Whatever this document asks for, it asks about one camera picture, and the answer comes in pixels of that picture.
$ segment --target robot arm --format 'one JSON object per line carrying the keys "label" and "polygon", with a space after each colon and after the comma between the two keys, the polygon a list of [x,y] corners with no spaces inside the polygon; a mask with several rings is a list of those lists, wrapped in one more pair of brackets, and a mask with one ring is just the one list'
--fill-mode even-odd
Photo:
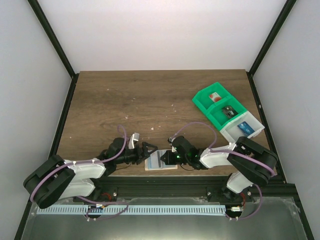
{"label": "robot arm", "polygon": [[168,150],[161,157],[165,164],[189,164],[196,170],[226,165],[234,166],[238,172],[230,175],[226,187],[235,194],[241,193],[252,184],[263,187],[273,176],[267,168],[249,161],[241,155],[250,156],[256,162],[260,162],[270,169],[274,169],[278,161],[276,154],[245,136],[239,137],[235,143],[212,149],[196,149],[183,136],[168,141],[174,151]]}
{"label": "robot arm", "polygon": [[62,159],[59,155],[53,155],[25,179],[23,186],[31,194],[49,173],[62,165],[69,164],[41,185],[33,198],[34,201],[41,209],[45,209],[59,199],[75,196],[87,197],[96,188],[94,179],[109,176],[116,170],[117,164],[138,165],[158,150],[156,146],[147,142],[142,142],[142,147],[140,147],[138,140],[139,134],[134,133],[123,152],[116,159],[107,162],[102,162],[102,160],[115,156],[121,150],[125,141],[123,138],[114,139],[108,149],[103,150],[99,156],[86,161],[70,161]]}
{"label": "robot arm", "polygon": [[[48,174],[56,170],[54,175],[43,182],[33,197],[41,209],[51,206],[59,199],[68,197],[89,196],[94,199],[99,195],[99,178],[112,174],[116,170],[117,164],[138,165],[158,150],[156,146],[147,142],[142,142],[140,147],[138,139],[137,133],[133,134],[126,144],[124,138],[115,138],[109,148],[103,150],[99,156],[84,162],[70,161],[53,155],[26,178],[23,186],[31,194]],[[241,193],[243,189],[252,184],[265,186],[272,177],[269,170],[244,159],[243,155],[250,156],[271,169],[278,161],[278,157],[273,152],[246,137],[240,137],[236,143],[212,149],[197,149],[183,136],[168,141],[172,150],[167,150],[160,157],[166,165],[188,164],[196,170],[233,165],[238,172],[229,176],[226,187],[222,189],[222,195],[230,201],[232,201],[234,194]],[[125,148],[117,158],[104,161],[117,155],[124,144]],[[230,151],[242,156],[230,154]],[[67,167],[57,170],[63,165],[67,165]]]}

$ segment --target black metal frame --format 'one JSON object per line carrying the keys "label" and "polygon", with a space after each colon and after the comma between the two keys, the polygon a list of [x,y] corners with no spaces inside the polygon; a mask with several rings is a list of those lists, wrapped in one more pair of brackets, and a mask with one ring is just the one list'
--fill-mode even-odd
{"label": "black metal frame", "polygon": [[[49,156],[57,153],[62,132],[65,126],[67,115],[69,112],[70,104],[73,98],[73,94],[76,88],[79,74],[75,74],[64,50],[62,49],[53,29],[51,28],[44,12],[41,9],[37,0],[28,0],[30,6],[34,10],[37,18],[39,19],[43,29],[45,30],[48,38],[54,46],[57,54],[63,62],[66,70],[71,77],[71,84],[66,97],[66,101],[62,110],[62,114],[59,120],[59,124],[54,136],[53,144],[49,153]],[[267,51],[269,50],[272,42],[276,38],[281,26],[284,24],[287,16],[293,8],[296,0],[287,0],[280,12],[277,20],[275,21],[268,37],[266,38],[258,56],[256,57],[251,69],[247,72],[248,80],[251,86],[251,90],[254,96],[254,100],[262,121],[265,126],[265,134],[270,147],[270,150],[277,153],[275,143],[273,141],[270,128],[262,108],[259,95],[254,82],[254,74],[256,73],[259,65],[263,61]],[[280,161],[276,166],[277,176],[273,177],[269,184],[262,188],[262,193],[266,197],[293,197],[295,204],[300,208],[300,219],[303,223],[304,230],[308,239],[314,239],[311,232],[306,214],[301,204],[297,189],[294,184],[289,184],[286,181],[283,168]],[[110,188],[117,189],[117,196],[119,198],[139,198],[139,197],[204,197],[208,193],[209,189],[220,189],[226,182],[227,176],[193,176],[193,177],[180,177],[180,176],[153,176],[153,177],[108,177],[107,182]],[[258,196],[258,191],[253,187],[250,189],[252,196]],[[23,217],[18,227],[15,239],[21,239],[26,221],[31,208],[31,202],[28,201],[25,208]]]}

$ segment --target wooden table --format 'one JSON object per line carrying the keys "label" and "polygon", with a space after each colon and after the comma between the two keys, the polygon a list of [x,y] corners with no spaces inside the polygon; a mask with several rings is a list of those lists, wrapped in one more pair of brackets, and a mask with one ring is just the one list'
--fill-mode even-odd
{"label": "wooden table", "polygon": [[[87,160],[107,149],[119,137],[117,125],[127,133],[140,133],[140,141],[170,148],[167,138],[185,124],[209,120],[192,102],[195,94],[215,83],[221,83],[258,120],[258,109],[245,70],[155,70],[155,71],[83,71],[80,73],[58,152],[69,160]],[[206,148],[214,140],[205,126],[192,125],[181,134],[197,148]],[[227,145],[217,131],[216,147]],[[254,140],[267,147],[264,131]],[[233,166],[208,170],[145,171],[145,164],[132,165],[112,175],[229,175]]]}

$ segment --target white wall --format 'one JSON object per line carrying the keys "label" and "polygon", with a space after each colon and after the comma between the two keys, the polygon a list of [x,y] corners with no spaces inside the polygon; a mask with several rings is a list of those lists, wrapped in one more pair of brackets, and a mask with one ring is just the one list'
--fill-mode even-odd
{"label": "white wall", "polygon": [[39,0],[75,71],[247,69],[285,0]]}
{"label": "white wall", "polygon": [[12,240],[71,79],[26,0],[2,1],[0,29],[0,239]]}
{"label": "white wall", "polygon": [[320,1],[297,1],[254,76],[285,175],[320,239]]}

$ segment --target black cable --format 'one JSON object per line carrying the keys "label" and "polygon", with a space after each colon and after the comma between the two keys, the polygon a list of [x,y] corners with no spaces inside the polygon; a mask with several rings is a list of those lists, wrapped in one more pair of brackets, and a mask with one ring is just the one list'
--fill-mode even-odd
{"label": "black cable", "polygon": [[120,170],[120,169],[127,169],[127,168],[130,167],[131,165],[132,165],[132,163],[130,162],[129,166],[121,167],[121,168],[118,168],[118,169],[116,169],[116,170],[114,170],[114,171],[117,171],[117,170]]}
{"label": "black cable", "polygon": [[194,170],[194,169],[186,169],[186,168],[184,168],[184,167],[182,166],[182,164],[180,164],[180,167],[181,167],[182,169],[186,170],[186,171],[193,171],[193,170]]}

